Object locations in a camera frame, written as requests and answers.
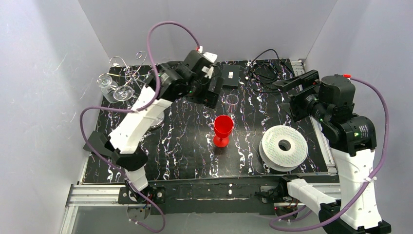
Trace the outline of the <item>clear champagne flute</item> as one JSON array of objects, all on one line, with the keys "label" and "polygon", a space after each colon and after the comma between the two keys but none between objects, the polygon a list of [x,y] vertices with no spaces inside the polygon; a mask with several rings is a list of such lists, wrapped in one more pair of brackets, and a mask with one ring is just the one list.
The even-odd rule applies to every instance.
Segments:
[{"label": "clear champagne flute", "polygon": [[239,103],[239,98],[235,94],[229,94],[225,97],[225,112],[232,116],[235,114]]}]

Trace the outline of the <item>red wine glass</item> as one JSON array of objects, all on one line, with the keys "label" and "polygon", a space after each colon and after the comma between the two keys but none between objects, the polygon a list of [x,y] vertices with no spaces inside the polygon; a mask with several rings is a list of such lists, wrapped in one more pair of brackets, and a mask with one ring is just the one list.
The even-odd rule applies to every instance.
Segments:
[{"label": "red wine glass", "polygon": [[232,132],[234,123],[230,116],[221,115],[214,121],[213,143],[216,147],[223,148],[229,144],[229,135]]}]

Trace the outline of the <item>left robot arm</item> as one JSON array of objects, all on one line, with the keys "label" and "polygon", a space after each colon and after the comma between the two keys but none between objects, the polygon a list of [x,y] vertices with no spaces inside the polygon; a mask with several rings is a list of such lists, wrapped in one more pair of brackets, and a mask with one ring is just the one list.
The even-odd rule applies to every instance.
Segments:
[{"label": "left robot arm", "polygon": [[224,81],[218,78],[215,89],[209,90],[217,57],[199,48],[190,51],[183,61],[156,64],[132,108],[121,110],[126,116],[115,130],[107,136],[94,131],[85,139],[92,152],[111,158],[125,170],[124,177],[133,191],[148,186],[144,168],[148,156],[139,143],[158,116],[180,98],[215,108]]}]

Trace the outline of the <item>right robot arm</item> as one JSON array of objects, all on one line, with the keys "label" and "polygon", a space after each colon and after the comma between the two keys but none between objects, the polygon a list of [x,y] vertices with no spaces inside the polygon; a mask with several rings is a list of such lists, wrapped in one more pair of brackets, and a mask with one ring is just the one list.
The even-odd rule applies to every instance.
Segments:
[{"label": "right robot arm", "polygon": [[373,165],[376,130],[370,119],[353,112],[354,80],[338,74],[320,78],[311,70],[276,81],[275,86],[281,92],[302,87],[282,109],[295,122],[312,117],[321,125],[338,171],[341,197],[324,194],[299,175],[281,177],[273,196],[302,202],[318,215],[314,229],[329,234],[389,234],[392,228],[378,212],[374,184],[386,156],[382,154],[378,165]]}]

